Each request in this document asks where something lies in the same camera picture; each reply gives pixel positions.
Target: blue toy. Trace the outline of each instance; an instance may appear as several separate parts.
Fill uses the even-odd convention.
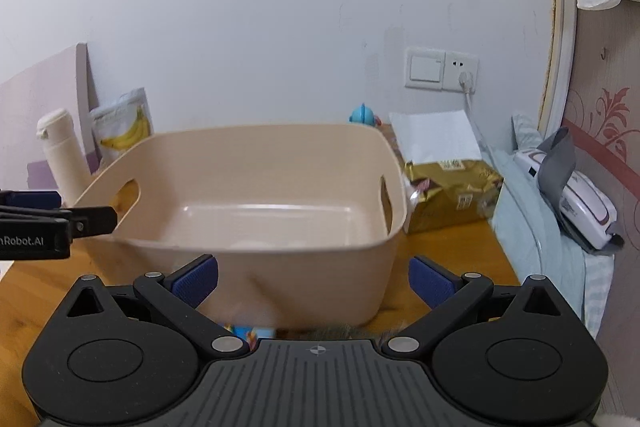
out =
[[[373,114],[373,111],[364,104],[351,113],[349,121],[352,123],[363,123],[364,125],[370,125],[372,127],[375,127],[378,124],[376,115]]]

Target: power cord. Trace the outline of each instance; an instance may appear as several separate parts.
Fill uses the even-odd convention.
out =
[[[474,128],[476,129],[476,132],[478,133],[478,136],[480,137],[480,141],[479,141],[480,147],[484,151],[486,151],[487,155],[489,156],[489,160],[492,163],[493,168],[495,169],[495,171],[498,171],[498,164],[495,161],[494,152],[492,151],[491,147],[489,147],[489,145],[487,144],[486,139],[484,138],[484,134],[482,134],[482,131],[478,127],[478,123],[474,118],[473,109],[471,105],[472,84],[470,82],[471,79],[469,77],[470,77],[470,73],[466,71],[463,71],[462,73],[460,73],[460,76],[458,77],[458,81],[460,83],[460,86],[462,87],[462,92],[465,94],[466,106],[468,108],[466,113],[468,114],[469,120],[471,121],[471,125],[474,126]],[[527,222],[527,226],[529,227],[529,230],[533,237],[533,241],[536,244],[536,249],[538,250],[538,257],[540,259],[540,270],[542,270],[542,244],[540,243],[540,240],[538,239],[536,232],[534,232],[533,225],[529,220],[529,215],[524,211],[524,207],[525,207],[524,202],[520,199],[519,195],[517,195],[515,192],[513,192],[509,188],[509,185],[507,184],[507,181],[505,179],[502,180],[502,186],[506,187],[506,189],[509,191],[511,197],[513,198],[513,201],[516,202],[516,206],[519,208],[520,213],[524,216],[524,219]]]

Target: silver screw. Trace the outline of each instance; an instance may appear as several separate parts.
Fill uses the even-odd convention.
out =
[[[413,337],[394,337],[387,345],[398,353],[410,353],[420,347],[420,342]]]
[[[233,351],[241,349],[242,346],[244,346],[242,340],[238,337],[232,337],[229,335],[225,337],[218,337],[211,343],[211,347],[221,353],[232,353]]]

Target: banana package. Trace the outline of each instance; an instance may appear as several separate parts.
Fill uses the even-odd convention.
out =
[[[103,166],[153,134],[143,88],[124,94],[110,105],[97,107],[90,117]]]

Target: qr code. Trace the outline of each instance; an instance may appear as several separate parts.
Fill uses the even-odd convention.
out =
[[[458,196],[458,206],[456,210],[465,210],[471,206],[471,203],[474,201],[473,194],[460,194]]]
[[[465,164],[460,160],[446,160],[444,162],[438,162],[438,165],[443,171],[463,171],[465,170]]]

